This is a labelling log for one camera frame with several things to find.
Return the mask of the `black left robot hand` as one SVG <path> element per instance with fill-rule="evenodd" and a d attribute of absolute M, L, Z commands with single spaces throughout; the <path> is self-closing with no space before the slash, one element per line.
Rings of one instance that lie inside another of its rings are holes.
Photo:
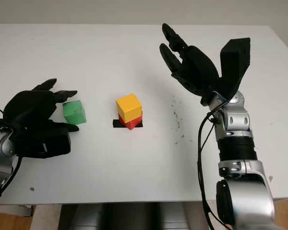
<path fill-rule="evenodd" d="M 17 93 L 5 106 L 3 119 L 33 130 L 64 128 L 68 132 L 79 131 L 76 125 L 50 119 L 57 109 L 56 104 L 64 103 L 77 94 L 77 91 L 68 90 L 52 92 L 56 82 L 56 79 L 49 79 L 32 90 Z"/>

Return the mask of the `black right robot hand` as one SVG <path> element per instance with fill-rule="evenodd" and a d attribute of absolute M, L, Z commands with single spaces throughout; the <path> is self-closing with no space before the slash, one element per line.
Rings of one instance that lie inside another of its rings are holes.
<path fill-rule="evenodd" d="M 200 96 L 203 106 L 208 106 L 219 79 L 215 65 L 200 49 L 187 45 L 168 24 L 162 24 L 162 32 L 168 45 L 162 43 L 159 50 L 172 77 L 189 92 Z"/>

